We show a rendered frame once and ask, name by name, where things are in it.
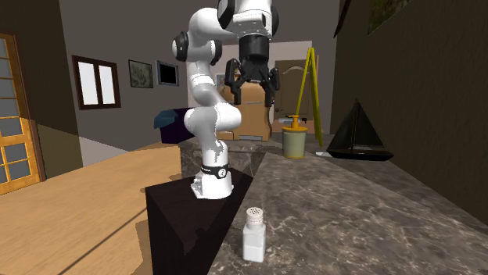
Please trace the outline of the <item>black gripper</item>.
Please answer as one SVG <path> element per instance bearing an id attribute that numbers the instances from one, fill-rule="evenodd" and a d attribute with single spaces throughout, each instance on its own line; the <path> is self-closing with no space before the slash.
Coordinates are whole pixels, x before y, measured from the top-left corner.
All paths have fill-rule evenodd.
<path id="1" fill-rule="evenodd" d="M 241 86 L 246 81 L 258 81 L 265 92 L 265 106 L 271 107 L 275 92 L 280 89 L 278 68 L 268 72 L 269 39 L 251 34 L 239 39 L 239 61 L 227 61 L 224 84 L 234 95 L 234 104 L 241 104 Z"/>

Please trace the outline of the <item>dark robot stand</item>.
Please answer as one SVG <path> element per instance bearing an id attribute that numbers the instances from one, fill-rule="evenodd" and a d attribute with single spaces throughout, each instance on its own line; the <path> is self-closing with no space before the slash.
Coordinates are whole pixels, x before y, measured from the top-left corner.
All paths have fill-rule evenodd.
<path id="1" fill-rule="evenodd" d="M 192 177 L 145 189 L 153 275 L 207 275 L 253 177 L 230 169 L 227 198 L 197 199 Z"/>

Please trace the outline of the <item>black model sailboat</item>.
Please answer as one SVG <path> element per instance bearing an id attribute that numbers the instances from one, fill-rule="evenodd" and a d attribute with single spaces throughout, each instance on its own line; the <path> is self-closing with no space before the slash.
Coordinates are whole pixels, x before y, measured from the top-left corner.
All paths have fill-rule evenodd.
<path id="1" fill-rule="evenodd" d="M 327 152 L 337 159 L 387 161 L 393 157 L 386 149 L 358 99 L 341 122 Z"/>

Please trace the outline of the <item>green jar with yellow plunger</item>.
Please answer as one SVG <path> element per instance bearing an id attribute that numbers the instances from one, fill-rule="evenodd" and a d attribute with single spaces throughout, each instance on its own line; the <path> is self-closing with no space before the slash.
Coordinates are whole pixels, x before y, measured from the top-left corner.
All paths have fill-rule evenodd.
<path id="1" fill-rule="evenodd" d="M 289 127 L 282 128 L 282 153 L 289 159 L 302 159 L 305 155 L 305 142 L 308 129 L 299 124 L 298 116 L 291 115 Z"/>

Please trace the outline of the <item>white salt shaker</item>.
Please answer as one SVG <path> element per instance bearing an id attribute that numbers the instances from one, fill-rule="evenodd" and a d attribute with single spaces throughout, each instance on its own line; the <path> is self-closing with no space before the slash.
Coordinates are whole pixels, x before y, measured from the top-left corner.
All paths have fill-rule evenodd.
<path id="1" fill-rule="evenodd" d="M 264 211 L 258 207 L 246 210 L 246 224 L 242 230 L 242 257 L 246 261 L 264 261 L 266 247 L 266 225 Z"/>

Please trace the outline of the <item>purple box with blue lid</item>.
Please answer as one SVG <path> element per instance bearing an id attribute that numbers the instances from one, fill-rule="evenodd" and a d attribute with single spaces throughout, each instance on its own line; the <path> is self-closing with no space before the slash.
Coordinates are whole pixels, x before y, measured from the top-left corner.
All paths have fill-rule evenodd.
<path id="1" fill-rule="evenodd" d="M 162 143 L 178 144 L 194 137 L 185 127 L 187 111 L 188 108 L 163 110 L 154 118 L 153 127 L 160 130 Z"/>

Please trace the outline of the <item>tan cardboard cabinet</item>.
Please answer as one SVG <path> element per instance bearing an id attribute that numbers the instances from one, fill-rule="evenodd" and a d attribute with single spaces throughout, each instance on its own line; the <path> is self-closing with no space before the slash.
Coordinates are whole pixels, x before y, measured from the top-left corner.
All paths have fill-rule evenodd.
<path id="1" fill-rule="evenodd" d="M 241 124 L 234 130 L 218 131 L 221 140 L 269 141 L 271 123 L 269 108 L 265 106 L 265 92 L 257 83 L 245 82 L 241 86 L 241 104 L 236 108 L 242 115 Z"/>

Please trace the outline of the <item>wooden glass door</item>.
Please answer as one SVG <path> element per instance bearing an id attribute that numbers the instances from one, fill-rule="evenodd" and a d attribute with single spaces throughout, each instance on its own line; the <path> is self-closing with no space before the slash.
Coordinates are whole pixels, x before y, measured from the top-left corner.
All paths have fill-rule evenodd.
<path id="1" fill-rule="evenodd" d="M 45 180 L 15 37 L 0 33 L 0 195 Z"/>

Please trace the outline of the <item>brown arched door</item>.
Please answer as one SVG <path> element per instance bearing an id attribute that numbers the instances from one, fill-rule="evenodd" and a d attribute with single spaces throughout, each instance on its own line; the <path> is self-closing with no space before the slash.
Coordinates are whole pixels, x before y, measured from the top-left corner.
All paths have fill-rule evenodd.
<path id="1" fill-rule="evenodd" d="M 296 114 L 305 62 L 305 59 L 277 60 L 275 62 L 275 67 L 278 68 L 280 80 L 280 89 L 276 92 L 274 98 L 275 120 Z M 304 85 L 299 117 L 300 119 L 312 119 L 309 74 L 307 74 Z"/>

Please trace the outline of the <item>black framed wall picture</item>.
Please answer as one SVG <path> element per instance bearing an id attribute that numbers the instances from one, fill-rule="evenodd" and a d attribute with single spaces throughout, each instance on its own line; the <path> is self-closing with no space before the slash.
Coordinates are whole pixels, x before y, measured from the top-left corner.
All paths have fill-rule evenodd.
<path id="1" fill-rule="evenodd" d="M 179 70 L 177 65 L 156 60 L 156 75 L 159 85 L 179 85 Z"/>

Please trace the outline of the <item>large green wall picture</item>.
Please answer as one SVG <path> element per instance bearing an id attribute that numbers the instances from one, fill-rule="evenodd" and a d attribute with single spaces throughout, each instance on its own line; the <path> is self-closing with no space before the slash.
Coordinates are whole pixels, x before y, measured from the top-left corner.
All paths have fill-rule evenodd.
<path id="1" fill-rule="evenodd" d="M 374 32 L 411 0 L 371 0 L 368 34 Z"/>

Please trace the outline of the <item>dark framed window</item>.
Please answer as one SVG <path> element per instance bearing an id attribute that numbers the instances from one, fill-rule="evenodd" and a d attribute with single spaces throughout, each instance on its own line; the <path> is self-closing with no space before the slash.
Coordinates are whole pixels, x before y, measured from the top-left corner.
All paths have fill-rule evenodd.
<path id="1" fill-rule="evenodd" d="M 116 63 L 79 55 L 72 62 L 80 110 L 121 107 Z"/>

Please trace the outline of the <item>yellow easel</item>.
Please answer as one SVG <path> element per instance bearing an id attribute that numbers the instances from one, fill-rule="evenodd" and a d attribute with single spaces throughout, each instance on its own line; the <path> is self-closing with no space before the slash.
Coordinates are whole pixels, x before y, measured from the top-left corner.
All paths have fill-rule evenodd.
<path id="1" fill-rule="evenodd" d="M 313 106 L 313 121 L 314 121 L 314 135 L 315 138 L 318 139 L 319 146 L 321 147 L 322 144 L 322 136 L 321 136 L 321 119 L 320 119 L 320 109 L 319 109 L 319 97 L 318 97 L 318 78 L 317 78 L 317 63 L 314 54 L 314 48 L 309 47 L 307 50 L 307 58 L 306 63 L 303 68 L 303 79 L 300 86 L 300 93 L 298 97 L 298 103 L 296 107 L 296 115 L 299 115 L 301 100 L 304 91 L 304 85 L 306 82 L 307 74 L 309 74 L 309 81 L 310 81 L 310 92 L 311 92 L 311 99 L 312 99 L 312 106 Z"/>

